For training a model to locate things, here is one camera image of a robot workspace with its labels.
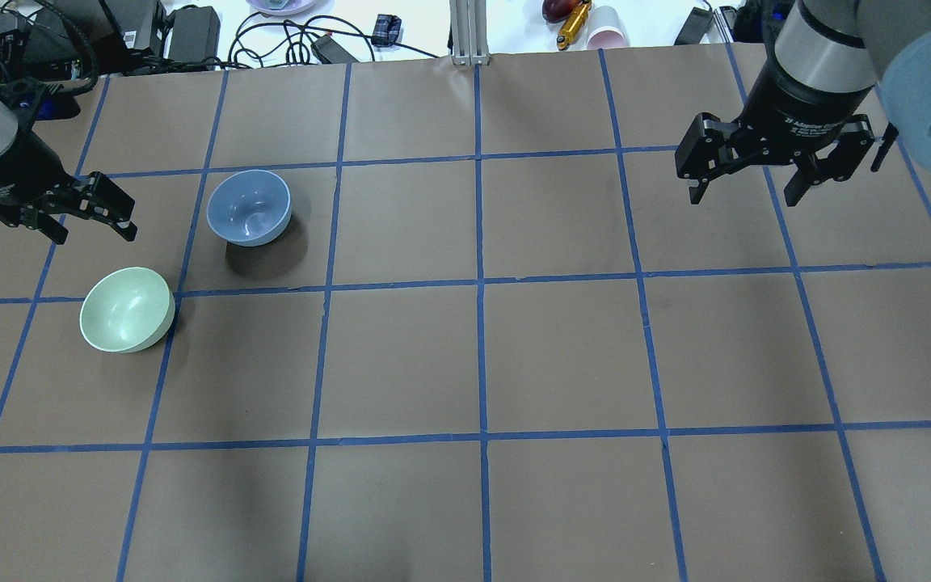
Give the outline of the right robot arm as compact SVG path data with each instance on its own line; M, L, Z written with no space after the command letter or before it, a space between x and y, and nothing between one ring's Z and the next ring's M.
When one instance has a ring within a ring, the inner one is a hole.
M875 139L857 111L875 87L889 123L873 170L902 139L931 171L931 1L796 2L738 117L695 115L677 146L690 202L750 166L794 167L790 207L810 188L849 179Z

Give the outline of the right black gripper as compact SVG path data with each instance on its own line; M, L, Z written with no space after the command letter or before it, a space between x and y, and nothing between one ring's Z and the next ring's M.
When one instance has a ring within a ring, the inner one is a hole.
M791 77L776 57L766 59L736 122L708 112L693 118L675 150L676 177L688 184L691 204L702 202L710 182L734 168L731 153L761 165L790 165L786 206L797 206L810 188L853 176L875 143L866 114L857 114L867 89L832 93ZM827 156L816 152L834 143Z

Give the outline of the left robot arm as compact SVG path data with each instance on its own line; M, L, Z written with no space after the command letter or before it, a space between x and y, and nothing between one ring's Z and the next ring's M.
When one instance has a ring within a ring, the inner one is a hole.
M133 242L134 199L103 173L71 175L34 133L36 113L47 95L48 88L33 81L10 82L0 94L0 222L40 232L62 246L68 230L57 217L74 215L101 222Z

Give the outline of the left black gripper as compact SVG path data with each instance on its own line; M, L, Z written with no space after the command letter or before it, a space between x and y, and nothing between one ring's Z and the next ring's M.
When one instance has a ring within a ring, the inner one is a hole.
M125 242L136 239L134 199L99 171L75 179L59 155L34 132L16 133L0 155L0 221L7 227L40 232L52 243L66 243L68 230L55 215L98 221Z

